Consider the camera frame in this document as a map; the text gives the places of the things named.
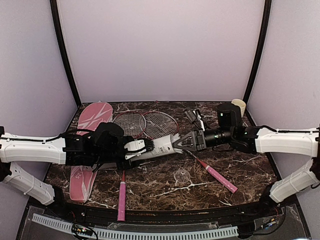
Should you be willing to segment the white shuttlecock tube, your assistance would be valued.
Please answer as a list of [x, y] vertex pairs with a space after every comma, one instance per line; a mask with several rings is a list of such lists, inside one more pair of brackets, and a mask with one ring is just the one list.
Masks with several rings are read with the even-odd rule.
[[[147, 157], [149, 159], [158, 158], [170, 154], [175, 154], [176, 152], [173, 150], [173, 146], [171, 143], [171, 135], [166, 135], [160, 138], [156, 138], [152, 140], [154, 142], [154, 149], [152, 151], [148, 151], [142, 153], [140, 156]], [[127, 170], [130, 166], [130, 159], [124, 159], [123, 162], [115, 163], [101, 163], [101, 164], [94, 164], [93, 167], [86, 167], [87, 170], [92, 171], [93, 173], [97, 172], [99, 169], [106, 169], [116, 167], [118, 170]]]

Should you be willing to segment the clear plastic tube lid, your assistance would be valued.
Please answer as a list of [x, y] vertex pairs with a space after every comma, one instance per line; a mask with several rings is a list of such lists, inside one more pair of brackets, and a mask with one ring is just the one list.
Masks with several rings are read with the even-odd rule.
[[176, 186], [178, 184], [185, 184], [191, 179], [190, 173], [184, 169], [179, 169], [175, 171], [173, 174], [173, 177], [174, 177]]

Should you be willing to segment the white shuttlecock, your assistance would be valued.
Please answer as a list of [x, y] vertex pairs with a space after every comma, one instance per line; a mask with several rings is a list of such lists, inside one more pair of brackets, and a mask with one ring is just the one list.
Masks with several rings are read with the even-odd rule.
[[178, 154], [182, 154], [182, 153], [183, 153], [183, 150], [174, 147], [174, 142], [178, 141], [180, 138], [181, 138], [181, 136], [180, 136], [179, 133], [176, 133], [175, 135], [171, 135], [171, 137], [170, 137], [171, 145], [172, 145], [172, 147], [173, 147], [173, 150], [174, 150], [175, 153], [178, 153]]

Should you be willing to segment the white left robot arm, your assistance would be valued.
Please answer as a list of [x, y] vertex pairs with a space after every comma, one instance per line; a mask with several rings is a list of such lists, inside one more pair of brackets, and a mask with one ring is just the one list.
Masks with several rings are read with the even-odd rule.
[[63, 191], [46, 184], [18, 166], [18, 162], [47, 162], [66, 166], [91, 167], [94, 172], [104, 164], [115, 164], [119, 170], [135, 167], [133, 157], [155, 147], [147, 138], [135, 139], [112, 122], [101, 122], [95, 130], [75, 129], [56, 137], [22, 137], [0, 128], [0, 180], [23, 192], [67, 218], [70, 206]]

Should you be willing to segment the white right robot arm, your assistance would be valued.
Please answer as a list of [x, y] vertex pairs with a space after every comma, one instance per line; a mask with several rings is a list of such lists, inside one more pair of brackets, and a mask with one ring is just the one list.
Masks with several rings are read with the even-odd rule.
[[217, 106], [218, 128], [193, 130], [173, 142], [176, 149], [200, 152], [223, 144], [247, 154], [287, 153], [309, 156], [311, 159], [301, 168], [282, 180], [269, 184], [255, 213], [266, 217], [275, 205], [286, 198], [320, 184], [320, 129], [274, 129], [267, 125], [244, 126], [241, 109], [232, 103]]

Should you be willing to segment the pink racket cover bag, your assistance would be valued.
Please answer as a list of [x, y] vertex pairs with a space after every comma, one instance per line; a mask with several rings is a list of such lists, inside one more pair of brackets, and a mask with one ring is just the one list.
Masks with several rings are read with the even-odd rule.
[[[95, 131], [100, 123], [111, 122], [113, 119], [113, 107], [108, 102], [91, 103], [79, 115], [77, 127]], [[80, 165], [72, 166], [70, 171], [69, 197], [72, 201], [85, 203], [93, 190], [97, 172], [92, 167], [90, 154], [91, 145], [85, 145], [84, 152], [79, 157]]]

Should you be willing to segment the cream ceramic mug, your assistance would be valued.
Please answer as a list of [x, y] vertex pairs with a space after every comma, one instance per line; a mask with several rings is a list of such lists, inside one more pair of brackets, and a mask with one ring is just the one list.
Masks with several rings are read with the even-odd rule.
[[240, 108], [241, 117], [243, 117], [245, 114], [246, 106], [247, 106], [246, 103], [243, 100], [238, 98], [233, 99], [231, 103]]

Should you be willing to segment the right pink-handled badminton racket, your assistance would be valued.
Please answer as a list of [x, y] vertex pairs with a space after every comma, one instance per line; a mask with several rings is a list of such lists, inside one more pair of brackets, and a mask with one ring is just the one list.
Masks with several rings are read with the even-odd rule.
[[[179, 124], [170, 115], [161, 111], [148, 111], [143, 114], [146, 127], [144, 134], [151, 138], [164, 137], [172, 134], [175, 136], [179, 131]], [[193, 153], [190, 153], [216, 180], [224, 185], [230, 192], [235, 193], [238, 188], [218, 173], [213, 167], [198, 159]]]

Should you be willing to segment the pink-handled badminton racket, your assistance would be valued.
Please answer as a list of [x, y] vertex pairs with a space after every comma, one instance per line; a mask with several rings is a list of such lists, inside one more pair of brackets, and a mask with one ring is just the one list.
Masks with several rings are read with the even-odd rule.
[[[122, 112], [113, 119], [113, 123], [119, 125], [124, 130], [125, 136], [137, 138], [142, 135], [146, 127], [143, 115], [134, 110]], [[126, 176], [125, 170], [122, 171], [122, 178], [119, 186], [117, 221], [125, 221], [126, 211]]]
[[[144, 134], [151, 138], [164, 137], [172, 134], [175, 136], [179, 131], [179, 124], [170, 115], [161, 111], [148, 111], [143, 114], [146, 127]], [[230, 192], [235, 193], [238, 188], [218, 173], [213, 167], [198, 159], [193, 153], [190, 153], [216, 180], [224, 185]]]

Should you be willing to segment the left pink-handled badminton racket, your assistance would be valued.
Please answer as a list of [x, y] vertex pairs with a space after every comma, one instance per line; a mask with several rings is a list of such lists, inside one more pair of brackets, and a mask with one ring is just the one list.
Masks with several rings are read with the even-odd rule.
[[[137, 138], [142, 135], [146, 127], [143, 115], [134, 110], [122, 112], [113, 119], [113, 123], [119, 125], [124, 130], [125, 136]], [[119, 186], [117, 221], [125, 221], [126, 211], [126, 176], [125, 170], [122, 171], [122, 178]]]

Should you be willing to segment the black front table rail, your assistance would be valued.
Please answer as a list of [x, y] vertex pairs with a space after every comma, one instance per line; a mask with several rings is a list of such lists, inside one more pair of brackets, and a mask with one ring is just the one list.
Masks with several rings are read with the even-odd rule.
[[[260, 208], [258, 202], [238, 206], [209, 208], [182, 211], [140, 211], [126, 210], [127, 224], [197, 224], [218, 222], [220, 224], [242, 224], [252, 222], [261, 217], [279, 216], [281, 211], [276, 207]], [[74, 203], [64, 203], [62, 207], [52, 209], [53, 213], [63, 219], [89, 225], [107, 225], [116, 223], [117, 209], [85, 206]]]

